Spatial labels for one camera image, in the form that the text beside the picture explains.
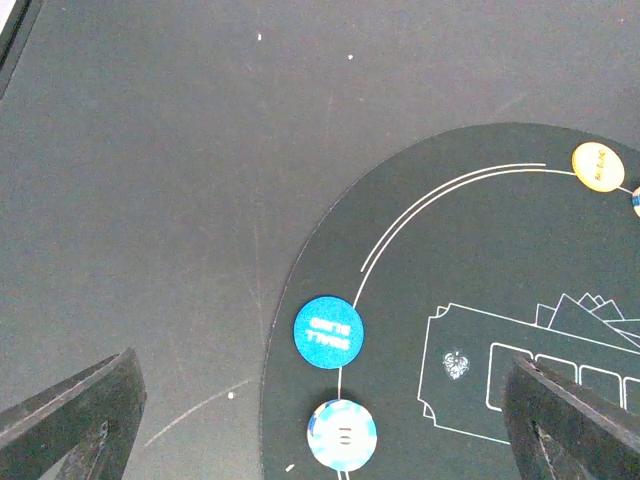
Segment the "blue small blind button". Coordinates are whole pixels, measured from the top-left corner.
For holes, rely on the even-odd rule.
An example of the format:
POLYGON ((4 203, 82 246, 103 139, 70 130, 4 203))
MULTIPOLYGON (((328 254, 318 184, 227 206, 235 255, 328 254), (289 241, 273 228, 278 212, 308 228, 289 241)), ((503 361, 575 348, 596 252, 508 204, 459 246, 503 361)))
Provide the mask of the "blue small blind button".
POLYGON ((357 310, 336 296, 319 296, 296 314, 293 340, 302 358, 312 366, 336 370, 351 363, 364 344, 364 323, 357 310))

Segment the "white chip mat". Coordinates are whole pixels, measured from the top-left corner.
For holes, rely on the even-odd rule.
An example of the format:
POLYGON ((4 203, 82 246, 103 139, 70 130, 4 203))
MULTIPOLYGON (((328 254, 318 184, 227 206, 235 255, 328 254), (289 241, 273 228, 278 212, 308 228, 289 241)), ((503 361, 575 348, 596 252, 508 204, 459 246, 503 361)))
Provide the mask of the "white chip mat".
POLYGON ((347 399, 333 399, 318 406, 306 435, 313 457, 338 472, 362 468, 373 456, 378 440, 371 413, 347 399))
POLYGON ((640 187, 637 187, 632 193, 632 207, 634 213, 640 217, 640 187))

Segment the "round black poker mat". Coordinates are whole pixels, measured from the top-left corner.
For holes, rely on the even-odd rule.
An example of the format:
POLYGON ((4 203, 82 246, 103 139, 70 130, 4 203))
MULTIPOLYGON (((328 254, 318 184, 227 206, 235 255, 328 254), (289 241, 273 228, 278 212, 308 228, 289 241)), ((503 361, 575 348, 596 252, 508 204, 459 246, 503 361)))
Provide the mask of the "round black poker mat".
POLYGON ((639 152, 625 178, 588 189, 571 155, 589 133, 539 124, 466 127, 420 142, 359 180, 304 246, 284 290, 263 380, 267 479, 333 479, 306 440, 322 403, 373 416, 358 479, 515 479, 501 412, 525 355, 639 409, 639 152), (319 369, 297 351, 296 314, 319 296, 364 323, 359 355, 319 369))

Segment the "orange big blind button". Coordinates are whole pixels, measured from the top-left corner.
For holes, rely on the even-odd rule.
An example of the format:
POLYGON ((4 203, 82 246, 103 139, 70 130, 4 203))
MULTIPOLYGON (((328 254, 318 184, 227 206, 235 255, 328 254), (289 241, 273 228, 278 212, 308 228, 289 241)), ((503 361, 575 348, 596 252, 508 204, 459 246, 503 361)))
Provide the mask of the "orange big blind button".
POLYGON ((625 178, 625 167, 618 154, 599 142, 577 146, 571 155, 571 165, 585 186, 600 193, 616 190, 625 178))

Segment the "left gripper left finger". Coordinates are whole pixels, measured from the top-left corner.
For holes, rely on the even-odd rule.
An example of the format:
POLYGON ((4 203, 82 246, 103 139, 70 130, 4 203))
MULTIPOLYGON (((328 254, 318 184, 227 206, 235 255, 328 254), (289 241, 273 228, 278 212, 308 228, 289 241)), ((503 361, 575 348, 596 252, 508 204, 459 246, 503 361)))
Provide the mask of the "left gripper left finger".
POLYGON ((1 477, 120 479, 147 400, 128 348, 1 412, 1 477))

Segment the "white chip mat top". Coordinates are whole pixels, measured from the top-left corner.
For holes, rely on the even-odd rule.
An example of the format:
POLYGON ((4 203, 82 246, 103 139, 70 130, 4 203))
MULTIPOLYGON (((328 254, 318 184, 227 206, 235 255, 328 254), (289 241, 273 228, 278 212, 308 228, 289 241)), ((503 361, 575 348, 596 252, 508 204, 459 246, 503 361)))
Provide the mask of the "white chip mat top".
POLYGON ((634 213, 640 217, 640 187, 637 187, 632 193, 632 207, 634 213))

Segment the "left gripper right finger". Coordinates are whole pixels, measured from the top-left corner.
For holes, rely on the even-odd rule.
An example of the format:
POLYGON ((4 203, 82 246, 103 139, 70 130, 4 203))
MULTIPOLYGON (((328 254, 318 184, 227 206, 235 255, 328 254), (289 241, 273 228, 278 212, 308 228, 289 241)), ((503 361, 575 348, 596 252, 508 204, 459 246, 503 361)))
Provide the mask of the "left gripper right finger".
POLYGON ((639 417, 516 355, 503 418, 523 479, 637 479, 639 417))

